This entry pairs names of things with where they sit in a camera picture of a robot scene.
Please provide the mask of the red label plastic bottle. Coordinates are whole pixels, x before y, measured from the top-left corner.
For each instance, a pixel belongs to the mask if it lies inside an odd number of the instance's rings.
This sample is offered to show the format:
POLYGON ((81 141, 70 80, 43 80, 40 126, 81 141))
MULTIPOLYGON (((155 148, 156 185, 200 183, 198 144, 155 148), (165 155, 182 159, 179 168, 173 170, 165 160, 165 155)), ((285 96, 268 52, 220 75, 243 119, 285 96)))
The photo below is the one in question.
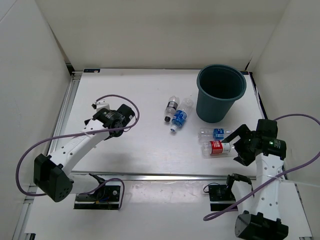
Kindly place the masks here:
POLYGON ((223 143, 220 140, 205 141, 202 143, 201 151, 204 157, 216 157, 227 155, 231 152, 230 143, 223 143))

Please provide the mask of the black label plastic bottle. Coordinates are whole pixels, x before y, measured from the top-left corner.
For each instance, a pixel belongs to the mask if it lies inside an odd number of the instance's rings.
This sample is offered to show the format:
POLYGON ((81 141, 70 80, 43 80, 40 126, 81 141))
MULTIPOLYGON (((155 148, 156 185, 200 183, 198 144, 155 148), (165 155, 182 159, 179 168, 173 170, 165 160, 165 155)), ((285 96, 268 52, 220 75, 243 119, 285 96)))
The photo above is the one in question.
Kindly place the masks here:
POLYGON ((175 113, 178 109, 179 104, 180 104, 179 97, 173 95, 169 98, 167 106, 164 111, 164 122, 165 123, 169 123, 172 120, 173 116, 175 115, 175 113))

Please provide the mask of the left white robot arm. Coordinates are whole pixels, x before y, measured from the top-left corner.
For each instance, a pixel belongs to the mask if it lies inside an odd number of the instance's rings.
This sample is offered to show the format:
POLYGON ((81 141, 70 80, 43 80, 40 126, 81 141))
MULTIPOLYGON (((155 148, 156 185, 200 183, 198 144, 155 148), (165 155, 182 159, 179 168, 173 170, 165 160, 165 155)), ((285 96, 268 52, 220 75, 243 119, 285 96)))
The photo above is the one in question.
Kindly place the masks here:
POLYGON ((102 141, 120 137, 135 116, 134 111, 122 104, 117 110, 101 108, 85 122, 81 136, 73 137, 50 155, 38 155, 34 160, 33 182, 54 202, 69 194, 86 194, 100 200, 105 194, 105 180, 94 174, 71 174, 76 164, 102 141))

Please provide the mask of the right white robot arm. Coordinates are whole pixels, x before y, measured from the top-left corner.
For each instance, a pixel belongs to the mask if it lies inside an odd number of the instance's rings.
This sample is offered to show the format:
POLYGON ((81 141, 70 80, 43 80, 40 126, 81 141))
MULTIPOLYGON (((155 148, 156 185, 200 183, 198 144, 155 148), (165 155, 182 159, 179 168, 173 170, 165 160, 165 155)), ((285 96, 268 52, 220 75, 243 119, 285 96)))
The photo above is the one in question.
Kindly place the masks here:
POLYGON ((256 164, 255 188, 243 175, 228 176, 224 193, 239 202, 235 221, 235 236, 243 240, 283 240, 289 227, 282 223, 279 211, 280 177, 286 158, 286 142, 277 138, 277 122, 260 119, 256 130, 243 124, 224 143, 233 143, 237 156, 234 160, 243 166, 256 164))

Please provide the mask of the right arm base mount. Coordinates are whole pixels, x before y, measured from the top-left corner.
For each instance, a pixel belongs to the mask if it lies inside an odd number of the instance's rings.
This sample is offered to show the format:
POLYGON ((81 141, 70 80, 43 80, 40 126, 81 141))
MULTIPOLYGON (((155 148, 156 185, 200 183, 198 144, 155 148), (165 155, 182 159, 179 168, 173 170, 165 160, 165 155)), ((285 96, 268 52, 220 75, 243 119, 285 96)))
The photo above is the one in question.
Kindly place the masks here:
POLYGON ((222 211, 236 202, 234 195, 225 184, 209 183, 204 186, 203 192, 209 194, 211 212, 222 211))

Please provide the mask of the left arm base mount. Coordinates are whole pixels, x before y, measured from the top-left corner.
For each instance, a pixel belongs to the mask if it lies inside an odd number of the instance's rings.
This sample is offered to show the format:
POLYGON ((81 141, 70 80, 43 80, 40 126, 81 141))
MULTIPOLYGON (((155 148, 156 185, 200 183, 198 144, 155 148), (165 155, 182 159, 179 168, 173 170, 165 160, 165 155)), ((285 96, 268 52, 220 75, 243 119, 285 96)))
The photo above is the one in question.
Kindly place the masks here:
POLYGON ((90 173, 89 176, 97 181, 97 189, 90 193, 77 193, 74 201, 75 210, 120 210, 124 200, 125 183, 117 177, 105 180, 90 173))

